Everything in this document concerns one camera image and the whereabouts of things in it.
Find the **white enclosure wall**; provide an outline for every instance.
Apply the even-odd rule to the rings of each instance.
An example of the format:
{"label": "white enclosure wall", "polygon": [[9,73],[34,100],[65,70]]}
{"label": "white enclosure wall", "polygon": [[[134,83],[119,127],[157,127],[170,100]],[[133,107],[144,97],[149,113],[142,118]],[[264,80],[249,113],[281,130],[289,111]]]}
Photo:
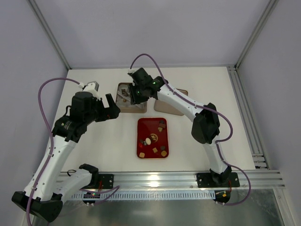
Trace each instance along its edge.
{"label": "white enclosure wall", "polygon": [[116,68],[235,64],[268,0],[36,2],[71,68]]}
{"label": "white enclosure wall", "polygon": [[269,164],[283,174],[301,216],[301,1],[279,1],[240,67]]}
{"label": "white enclosure wall", "polygon": [[[24,212],[11,201],[28,184],[44,155],[48,134],[38,106],[38,90],[47,79],[67,70],[24,0],[5,0],[0,7],[0,221],[20,225]],[[63,82],[42,93],[52,123]]]}

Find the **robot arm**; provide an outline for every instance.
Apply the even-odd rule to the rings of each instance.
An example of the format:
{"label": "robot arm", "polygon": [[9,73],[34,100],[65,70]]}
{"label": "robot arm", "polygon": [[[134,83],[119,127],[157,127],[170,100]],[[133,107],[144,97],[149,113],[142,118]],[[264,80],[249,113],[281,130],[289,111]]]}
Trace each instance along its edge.
{"label": "robot arm", "polygon": [[54,221],[61,212],[63,204],[70,196],[85,186],[95,186],[98,182],[98,168],[83,164],[76,173],[62,183],[56,184],[69,154],[78,143],[80,137],[87,131],[87,126],[92,122],[116,119],[120,109],[116,106],[111,94],[107,94],[109,107],[103,106],[98,93],[97,82],[90,82],[84,86],[83,91],[77,92],[72,98],[70,114],[67,113],[55,122],[52,130],[54,136],[54,149],[51,158],[43,169],[49,157],[50,144],[45,156],[23,191],[15,192],[12,201],[26,211],[30,193],[37,175],[42,175],[35,187],[32,197],[30,213]]}
{"label": "robot arm", "polygon": [[227,166],[221,160],[215,144],[216,140],[219,140],[218,135],[220,133],[218,116],[209,110],[196,107],[199,105],[216,110],[215,106],[211,103],[208,105],[198,103],[181,92],[178,92],[178,94],[185,99],[195,103],[195,106],[192,106],[173,94],[169,87],[175,91],[176,89],[172,85],[168,84],[169,87],[167,87],[160,76],[153,79],[143,68],[133,72],[130,76],[134,80],[134,83],[128,86],[131,95],[131,104],[139,104],[153,97],[170,104],[186,115],[193,123],[191,130],[193,138],[204,145],[210,161],[210,172],[213,181],[218,185],[224,183],[231,173],[231,167]]}

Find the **red tray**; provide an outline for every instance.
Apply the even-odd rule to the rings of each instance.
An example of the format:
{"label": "red tray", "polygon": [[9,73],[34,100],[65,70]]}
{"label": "red tray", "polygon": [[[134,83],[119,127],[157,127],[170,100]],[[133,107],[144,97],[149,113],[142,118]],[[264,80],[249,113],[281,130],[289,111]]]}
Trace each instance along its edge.
{"label": "red tray", "polygon": [[[160,122],[164,122],[165,128],[160,132],[158,130]],[[142,141],[150,138],[151,144],[144,145]],[[142,118],[138,120],[137,130],[137,156],[141,159],[163,159],[169,155],[168,138],[167,138],[167,122],[164,118]]]}

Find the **white table surface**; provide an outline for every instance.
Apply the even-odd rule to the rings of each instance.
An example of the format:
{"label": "white table surface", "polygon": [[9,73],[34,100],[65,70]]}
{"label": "white table surface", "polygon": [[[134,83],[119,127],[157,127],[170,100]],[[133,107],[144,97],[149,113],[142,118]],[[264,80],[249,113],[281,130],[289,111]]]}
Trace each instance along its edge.
{"label": "white table surface", "polygon": [[[145,69],[153,78],[157,69]],[[176,88],[188,91],[191,98],[215,104],[218,111],[231,121],[234,134],[222,143],[226,160],[244,170],[255,169],[244,126],[240,117],[232,85],[226,67],[162,68],[166,79]],[[97,81],[105,107],[105,94],[116,98],[120,82],[132,82],[127,69],[70,70],[67,78],[83,83]],[[64,85],[55,120],[62,117],[77,85],[67,81]],[[192,122],[185,116],[156,112],[155,99],[148,101],[147,112],[120,113],[114,120],[92,123],[70,154],[62,171],[78,169],[87,163],[100,171],[190,171],[209,170],[209,161],[202,144],[191,136]],[[165,159],[147,160],[136,156],[137,121],[143,117],[163,117],[167,120],[169,156]],[[227,137],[229,126],[220,118],[220,137]]]}

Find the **tan tray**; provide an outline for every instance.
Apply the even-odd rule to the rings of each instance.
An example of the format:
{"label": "tan tray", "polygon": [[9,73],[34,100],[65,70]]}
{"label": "tan tray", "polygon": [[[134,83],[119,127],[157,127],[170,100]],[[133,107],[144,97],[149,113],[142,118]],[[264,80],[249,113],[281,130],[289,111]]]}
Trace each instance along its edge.
{"label": "tan tray", "polygon": [[[177,89],[177,90],[188,96],[187,90],[183,90],[183,89]],[[177,109],[172,107],[170,104],[165,103],[160,100],[156,100],[155,105],[154,105],[154,110],[156,112],[163,112],[163,113],[167,113],[167,114],[174,114],[174,115],[179,115],[179,116],[184,115],[182,112],[178,111]]]}
{"label": "tan tray", "polygon": [[[128,84],[130,84],[130,82],[121,82],[121,83],[119,83],[118,86],[117,86],[117,91],[119,90],[119,87],[121,85],[127,87]],[[120,108],[121,113],[146,113],[146,111],[147,111],[147,102],[139,104],[142,107],[142,108],[139,108],[135,105],[131,105],[131,102],[130,102],[131,97],[129,96],[129,93],[128,93],[127,98],[129,98],[129,100],[127,100],[126,102],[123,102],[123,98],[120,97],[118,95],[118,93],[116,94],[116,101],[115,102],[116,102],[117,107]]]}

